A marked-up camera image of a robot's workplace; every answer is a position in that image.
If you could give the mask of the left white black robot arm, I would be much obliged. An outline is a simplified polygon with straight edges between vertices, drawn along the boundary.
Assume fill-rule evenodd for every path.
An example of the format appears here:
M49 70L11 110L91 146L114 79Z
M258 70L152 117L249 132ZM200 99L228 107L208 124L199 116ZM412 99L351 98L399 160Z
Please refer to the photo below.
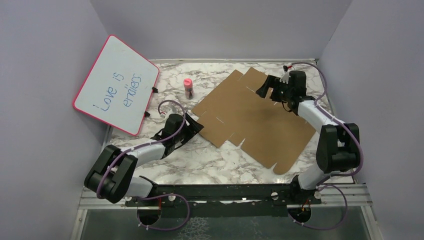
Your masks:
M113 204L125 197L138 197L144 205L152 205L157 200L154 182L146 177L135 177L136 168L168 157L203 128L187 113L172 113L164 127L147 143L126 150L107 145L85 177L84 186L96 193L97 198Z

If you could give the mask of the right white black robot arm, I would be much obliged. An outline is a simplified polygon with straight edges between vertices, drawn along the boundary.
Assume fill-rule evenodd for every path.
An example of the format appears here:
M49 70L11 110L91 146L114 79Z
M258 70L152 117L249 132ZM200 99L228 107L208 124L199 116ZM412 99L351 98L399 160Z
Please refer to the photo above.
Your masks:
M296 175L288 190L289 199L300 204L318 190L318 186L332 176L346 176L349 170L359 171L363 165L359 127L345 123L323 109L318 99L307 95L306 74L292 70L284 76L268 75L256 94L288 106L288 112L306 120L319 133L316 162L305 172Z

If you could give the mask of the brown cardboard box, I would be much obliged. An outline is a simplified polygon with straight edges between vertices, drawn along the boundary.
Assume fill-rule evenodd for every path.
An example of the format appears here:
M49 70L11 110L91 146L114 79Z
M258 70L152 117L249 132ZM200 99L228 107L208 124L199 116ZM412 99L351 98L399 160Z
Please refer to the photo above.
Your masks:
M234 70L191 111L204 127L200 135L214 146L230 141L282 175L294 165L316 130L303 118L255 93L266 78L252 67L245 74Z

